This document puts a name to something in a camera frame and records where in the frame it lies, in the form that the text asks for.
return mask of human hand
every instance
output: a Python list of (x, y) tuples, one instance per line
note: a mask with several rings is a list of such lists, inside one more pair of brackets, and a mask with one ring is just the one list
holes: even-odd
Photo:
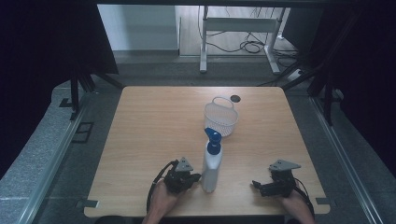
[(306, 205), (303, 196), (296, 190), (293, 190), (288, 198), (281, 196), (276, 199), (283, 205), (285, 210), (302, 224), (315, 224), (311, 211)]
[(142, 224), (157, 224), (161, 218), (170, 212), (177, 203), (178, 199), (185, 191), (174, 194), (168, 191), (163, 179), (157, 182), (151, 196), (151, 203), (148, 214), (143, 219)]

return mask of gray floor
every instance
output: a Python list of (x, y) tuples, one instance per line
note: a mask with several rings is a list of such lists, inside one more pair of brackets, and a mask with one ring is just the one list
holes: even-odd
[[(199, 73), (197, 58), (179, 58), (174, 55), (151, 56), (149, 61), (145, 61), (145, 57), (139, 58), (136, 60), (138, 63), (133, 63), (133, 60), (128, 63), (120, 63), (120, 75), (113, 77), (125, 85), (141, 86), (258, 86), (274, 78), (265, 58), (249, 59), (249, 63), (245, 62), (246, 58), (211, 58), (208, 72), (204, 75)], [(92, 134), (85, 144), (70, 144), (47, 196), (35, 216), (34, 223), (94, 222), (94, 219), (84, 216), (83, 208), (79, 206), (79, 203), (88, 196), (121, 94), (121, 90), (102, 79), (94, 77), (94, 80), (97, 87), (96, 92), (86, 93), (90, 98), (87, 105), (89, 109), (82, 118), (82, 121), (93, 122)], [(306, 94), (307, 85), (308, 83), (303, 83), (287, 91), (286, 94), (309, 154), (318, 171), (321, 184), (332, 206), (329, 214), (318, 215), (317, 220), (319, 223), (370, 223), (340, 165), (340, 161), (337, 159), (329, 137), (324, 132), (311, 99)], [(49, 107), (49, 111), (65, 110), (65, 108), (59, 108), (58, 105), (63, 98), (69, 97), (66, 91), (67, 86), (68, 84), (65, 83), (54, 90), (53, 104)], [(394, 204), (396, 199), (395, 179), (359, 133), (350, 125), (337, 103), (333, 104), (332, 109), (334, 129), (383, 218), (383, 223), (396, 223), (392, 214), (396, 209)], [(41, 139), (41, 143), (51, 142), (49, 140), (54, 138), (50, 136), (49, 130), (62, 131), (62, 129), (55, 128), (58, 125), (53, 122), (58, 120), (62, 123), (64, 120), (67, 123), (69, 112), (70, 110), (62, 117), (46, 116), (43, 119), (43, 125), (47, 123), (47, 127), (42, 130), (47, 136)], [(18, 197), (18, 195), (25, 195), (19, 200), (23, 204), (29, 192), (17, 192), (13, 197)], [(6, 220), (5, 216), (11, 216), (3, 212), (3, 208), (9, 202), (1, 201), (1, 218), (3, 220)], [(249, 223), (262, 222), (250, 220)]]

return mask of white basket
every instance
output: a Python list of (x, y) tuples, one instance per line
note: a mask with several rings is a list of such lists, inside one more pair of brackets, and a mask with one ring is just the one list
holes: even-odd
[[(216, 99), (223, 99), (231, 106), (216, 104)], [(233, 132), (238, 121), (238, 112), (233, 108), (233, 102), (223, 96), (216, 96), (212, 103), (205, 106), (205, 128), (211, 128), (221, 134), (222, 137), (228, 136)]]

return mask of wall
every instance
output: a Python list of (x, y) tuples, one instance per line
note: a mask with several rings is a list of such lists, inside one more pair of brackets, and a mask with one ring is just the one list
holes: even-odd
[(178, 49), (175, 6), (98, 5), (113, 50)]

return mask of white bottle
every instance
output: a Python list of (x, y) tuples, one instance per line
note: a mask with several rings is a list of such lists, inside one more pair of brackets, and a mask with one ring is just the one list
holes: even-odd
[(206, 128), (205, 132), (209, 141), (206, 143), (201, 184), (204, 191), (213, 192), (218, 183), (222, 159), (221, 134), (210, 128)]

